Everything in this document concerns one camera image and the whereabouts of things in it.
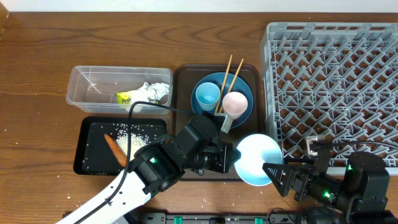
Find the light blue bowl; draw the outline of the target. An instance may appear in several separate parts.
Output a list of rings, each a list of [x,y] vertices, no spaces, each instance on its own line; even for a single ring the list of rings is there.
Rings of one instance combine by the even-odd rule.
[[[265,134],[246,136],[239,142],[237,150],[241,153],[241,158],[234,163],[238,176],[245,183],[256,187],[272,182],[262,169],[263,163],[283,163],[279,145]]]

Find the white paper napkin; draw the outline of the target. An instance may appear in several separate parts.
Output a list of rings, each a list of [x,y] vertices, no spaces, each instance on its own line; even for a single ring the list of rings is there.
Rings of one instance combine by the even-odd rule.
[[[153,83],[148,84],[145,82],[140,88],[136,89],[140,94],[137,101],[145,101],[150,103],[158,103],[162,97],[169,94],[169,84],[166,83]]]

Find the orange carrot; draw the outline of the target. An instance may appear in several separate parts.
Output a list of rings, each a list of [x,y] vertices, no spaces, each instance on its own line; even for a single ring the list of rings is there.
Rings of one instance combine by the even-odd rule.
[[[117,145],[115,140],[108,134],[104,134],[104,138],[108,143],[113,155],[115,156],[116,160],[122,167],[126,167],[127,165],[127,156],[124,151]]]

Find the green yellow snack wrapper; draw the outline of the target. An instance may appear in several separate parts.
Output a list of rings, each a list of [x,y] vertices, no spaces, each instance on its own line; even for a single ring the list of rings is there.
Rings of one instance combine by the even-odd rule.
[[[116,93],[117,104],[131,105],[139,98],[140,94],[135,90]]]

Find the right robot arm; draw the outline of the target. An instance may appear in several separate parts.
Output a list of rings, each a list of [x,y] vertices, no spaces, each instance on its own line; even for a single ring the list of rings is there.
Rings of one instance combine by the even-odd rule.
[[[343,179],[327,174],[330,156],[265,163],[263,171],[279,194],[295,191],[298,202],[311,197],[315,206],[300,213],[284,213],[290,223],[397,223],[386,208],[390,175],[380,157],[370,152],[349,156]]]

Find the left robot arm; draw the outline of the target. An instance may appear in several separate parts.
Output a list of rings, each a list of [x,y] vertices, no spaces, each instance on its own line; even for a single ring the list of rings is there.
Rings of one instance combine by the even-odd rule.
[[[227,173],[240,158],[220,140],[232,119],[226,114],[195,114],[174,137],[160,137],[138,150],[134,159],[99,194],[61,219],[61,223],[115,223],[178,182],[187,169]]]

